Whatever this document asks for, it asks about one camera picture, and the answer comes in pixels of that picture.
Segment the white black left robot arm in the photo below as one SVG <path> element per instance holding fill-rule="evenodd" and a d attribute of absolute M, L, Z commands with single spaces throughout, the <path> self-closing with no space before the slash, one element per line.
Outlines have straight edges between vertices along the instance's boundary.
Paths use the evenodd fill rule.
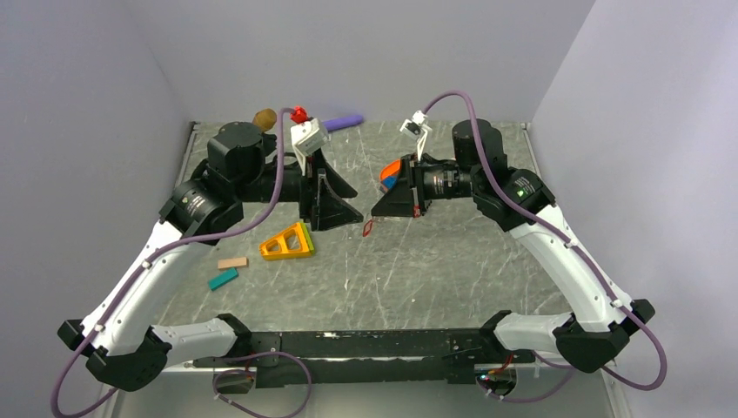
<path fill-rule="evenodd" d="M 315 232 L 363 219 L 350 204 L 356 190 L 322 152 L 325 124 L 310 118 L 291 128 L 290 139 L 292 162 L 285 164 L 275 134 L 249 122 L 223 125 L 191 177 L 164 203 L 128 273 L 92 313 L 59 328 L 60 339 L 84 356 L 98 381 L 133 392 L 185 361 L 211 357 L 237 366 L 248 358 L 252 333 L 232 314 L 175 327 L 153 322 L 187 271 L 244 218 L 244 204 L 295 202 Z"/>

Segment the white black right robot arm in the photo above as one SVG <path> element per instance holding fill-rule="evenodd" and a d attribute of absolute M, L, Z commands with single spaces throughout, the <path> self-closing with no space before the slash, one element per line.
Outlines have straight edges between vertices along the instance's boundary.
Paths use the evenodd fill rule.
<path fill-rule="evenodd" d="M 581 372 L 595 372 L 622 351 L 639 322 L 654 316 L 654 307 L 646 299 L 632 299 L 605 275 L 595 275 L 575 250 L 574 235 L 551 191 L 534 172 L 508 165 L 501 132 L 485 119 L 477 123 L 484 160 L 502 196 L 483 170 L 471 121 L 463 120 L 452 128 L 454 157 L 401 157 L 393 185 L 371 214 L 418 218 L 434 200 L 472 199 L 482 215 L 535 257 L 571 307 L 557 315 L 496 313 L 480 330 L 481 353 L 494 362 L 518 350 L 557 353 Z"/>

